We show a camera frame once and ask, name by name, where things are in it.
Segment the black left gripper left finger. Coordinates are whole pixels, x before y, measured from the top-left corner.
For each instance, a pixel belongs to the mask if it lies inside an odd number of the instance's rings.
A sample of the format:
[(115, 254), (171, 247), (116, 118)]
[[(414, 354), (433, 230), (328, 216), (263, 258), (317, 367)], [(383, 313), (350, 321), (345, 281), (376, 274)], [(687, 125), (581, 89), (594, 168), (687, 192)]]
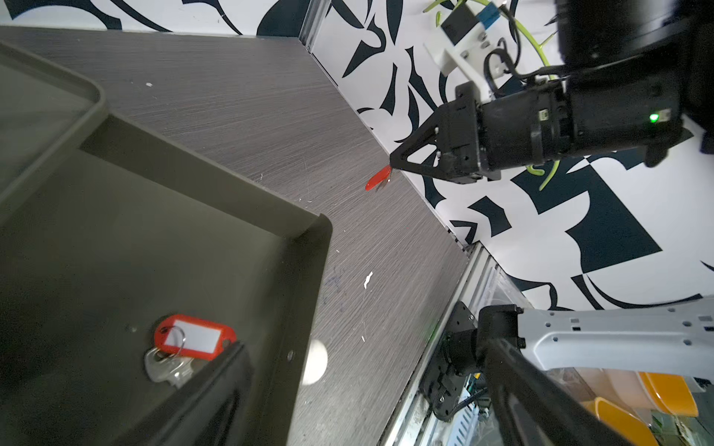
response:
[(116, 445), (240, 445), (254, 367), (233, 343)]

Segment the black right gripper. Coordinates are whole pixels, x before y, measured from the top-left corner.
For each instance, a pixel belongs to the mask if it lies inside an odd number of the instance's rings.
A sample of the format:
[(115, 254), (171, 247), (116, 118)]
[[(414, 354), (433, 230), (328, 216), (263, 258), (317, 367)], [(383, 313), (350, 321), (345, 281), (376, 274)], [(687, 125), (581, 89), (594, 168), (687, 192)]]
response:
[[(480, 103), (474, 84), (440, 106), (391, 154), (394, 170), (458, 184), (498, 180), (513, 167), (555, 161), (572, 146), (572, 112), (563, 85), (533, 85), (519, 93)], [(408, 158), (428, 145), (440, 152), (438, 165)]]

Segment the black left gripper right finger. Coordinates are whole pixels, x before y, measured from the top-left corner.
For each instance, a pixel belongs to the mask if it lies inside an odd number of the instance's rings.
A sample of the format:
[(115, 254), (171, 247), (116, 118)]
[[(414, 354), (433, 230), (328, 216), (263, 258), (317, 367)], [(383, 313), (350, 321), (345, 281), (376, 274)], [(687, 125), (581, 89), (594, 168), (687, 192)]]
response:
[(503, 339), (485, 348), (487, 388), (505, 445), (629, 445)]

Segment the key with red tag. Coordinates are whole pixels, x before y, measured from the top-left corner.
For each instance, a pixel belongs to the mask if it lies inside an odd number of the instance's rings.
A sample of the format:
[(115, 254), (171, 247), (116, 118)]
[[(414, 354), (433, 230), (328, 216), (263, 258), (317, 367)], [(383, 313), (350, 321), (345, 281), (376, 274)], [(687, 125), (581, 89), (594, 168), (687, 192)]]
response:
[(154, 346), (144, 354), (145, 373), (154, 383), (181, 388), (193, 376), (194, 360), (213, 361), (236, 340), (228, 325), (183, 314), (169, 316), (155, 329)]
[(373, 191), (385, 184), (390, 182), (390, 176), (392, 175), (392, 167), (387, 165), (383, 169), (379, 170), (368, 182), (366, 183), (366, 190)]

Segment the grey top drawer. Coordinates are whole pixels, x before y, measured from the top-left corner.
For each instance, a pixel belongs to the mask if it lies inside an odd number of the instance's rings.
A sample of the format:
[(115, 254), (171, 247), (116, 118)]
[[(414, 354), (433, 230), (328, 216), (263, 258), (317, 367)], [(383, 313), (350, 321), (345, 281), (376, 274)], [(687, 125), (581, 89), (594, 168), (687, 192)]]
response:
[(286, 444), (332, 231), (110, 116), (2, 225), (1, 442), (116, 445), (180, 390), (143, 358), (183, 314), (247, 347), (240, 445)]

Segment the grey-yellow mini drawer cabinet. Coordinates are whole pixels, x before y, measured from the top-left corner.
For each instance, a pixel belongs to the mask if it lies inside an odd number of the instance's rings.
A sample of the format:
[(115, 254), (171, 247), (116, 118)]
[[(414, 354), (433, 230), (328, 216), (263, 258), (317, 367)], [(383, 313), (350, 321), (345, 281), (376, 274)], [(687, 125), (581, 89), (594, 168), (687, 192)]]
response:
[(103, 89), (1, 45), (1, 220), (8, 220), (107, 119)]

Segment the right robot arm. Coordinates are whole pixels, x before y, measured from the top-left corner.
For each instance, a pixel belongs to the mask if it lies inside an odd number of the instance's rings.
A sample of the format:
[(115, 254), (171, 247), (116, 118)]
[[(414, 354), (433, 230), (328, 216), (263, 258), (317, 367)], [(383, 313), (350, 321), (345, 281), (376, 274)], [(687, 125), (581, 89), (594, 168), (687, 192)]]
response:
[(713, 292), (713, 158), (703, 128), (654, 168), (639, 152), (515, 168), (457, 185), (410, 175), (461, 246), (481, 243), (546, 310), (614, 310)]

